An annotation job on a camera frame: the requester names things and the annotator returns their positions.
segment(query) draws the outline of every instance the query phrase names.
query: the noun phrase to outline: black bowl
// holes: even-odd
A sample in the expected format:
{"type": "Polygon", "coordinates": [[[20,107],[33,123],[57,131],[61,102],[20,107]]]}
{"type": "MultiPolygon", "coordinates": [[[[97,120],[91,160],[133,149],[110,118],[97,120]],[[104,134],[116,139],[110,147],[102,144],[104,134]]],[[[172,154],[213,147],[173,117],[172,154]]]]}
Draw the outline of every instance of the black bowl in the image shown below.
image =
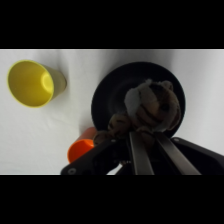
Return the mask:
{"type": "Polygon", "coordinates": [[[147,79],[168,80],[173,83],[174,92],[180,102],[181,121],[172,131],[164,134],[171,138],[179,129],[185,113],[185,95],[177,78],[162,66],[149,62],[135,62],[123,65],[108,74],[97,87],[92,100],[92,119],[97,130],[107,130],[113,114],[125,112],[124,98],[128,90],[137,87],[147,79]]]}

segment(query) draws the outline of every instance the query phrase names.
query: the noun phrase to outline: white surface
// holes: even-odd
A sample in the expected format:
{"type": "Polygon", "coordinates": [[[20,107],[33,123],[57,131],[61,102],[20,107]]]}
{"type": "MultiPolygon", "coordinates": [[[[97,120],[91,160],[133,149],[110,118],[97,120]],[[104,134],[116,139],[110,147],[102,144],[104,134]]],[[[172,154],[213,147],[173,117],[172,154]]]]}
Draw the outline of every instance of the white surface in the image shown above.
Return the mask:
{"type": "Polygon", "coordinates": [[[150,61],[173,72],[187,100],[176,136],[224,155],[224,50],[2,50],[0,49],[0,174],[59,174],[67,149],[92,126],[91,100],[114,68],[150,61]],[[17,103],[6,85],[9,67],[35,60],[65,75],[66,91],[50,104],[30,109],[17,103]]]}

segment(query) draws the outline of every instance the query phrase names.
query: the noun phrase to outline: stuffed toy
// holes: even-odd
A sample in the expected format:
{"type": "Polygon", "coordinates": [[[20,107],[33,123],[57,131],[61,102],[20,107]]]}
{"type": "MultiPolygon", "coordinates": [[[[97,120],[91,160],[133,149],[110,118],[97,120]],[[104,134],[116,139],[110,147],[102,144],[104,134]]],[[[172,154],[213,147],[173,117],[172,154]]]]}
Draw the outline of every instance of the stuffed toy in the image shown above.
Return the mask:
{"type": "Polygon", "coordinates": [[[123,138],[129,131],[137,131],[147,150],[153,147],[154,132],[172,130],[181,119],[178,99],[169,81],[147,80],[130,89],[124,100],[126,112],[114,114],[108,130],[98,131],[93,139],[97,146],[107,139],[123,138]]]}

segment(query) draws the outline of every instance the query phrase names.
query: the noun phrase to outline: black object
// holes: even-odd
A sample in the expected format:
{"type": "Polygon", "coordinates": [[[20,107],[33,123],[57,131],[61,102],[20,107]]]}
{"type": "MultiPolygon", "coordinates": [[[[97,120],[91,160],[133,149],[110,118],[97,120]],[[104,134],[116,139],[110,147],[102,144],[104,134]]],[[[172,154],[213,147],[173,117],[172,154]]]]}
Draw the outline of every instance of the black object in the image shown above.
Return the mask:
{"type": "Polygon", "coordinates": [[[65,167],[61,174],[106,175],[119,161],[127,161],[116,175],[224,175],[223,156],[180,138],[169,140],[162,133],[156,136],[150,160],[144,156],[140,163],[144,149],[138,143],[131,145],[132,134],[137,133],[130,133],[130,138],[103,142],[65,167]]]}
{"type": "MultiPolygon", "coordinates": [[[[127,91],[147,79],[173,83],[183,120],[185,96],[176,77],[165,68],[146,62],[124,65],[111,72],[98,86],[92,101],[92,118],[98,130],[107,130],[113,114],[125,111],[127,91]]],[[[107,140],[65,167],[62,175],[106,175],[126,164],[117,175],[224,175],[224,157],[180,138],[170,138],[172,131],[155,133],[156,144],[149,156],[138,133],[130,132],[126,139],[107,140]]]]}
{"type": "Polygon", "coordinates": [[[180,127],[185,113],[185,95],[177,78],[162,66],[149,62],[136,62],[123,65],[107,75],[97,87],[92,100],[92,119],[97,130],[107,130],[111,117],[117,112],[126,111],[124,98],[131,88],[152,79],[168,80],[173,83],[174,92],[179,100],[182,119],[172,131],[164,134],[171,138],[180,127]]]}

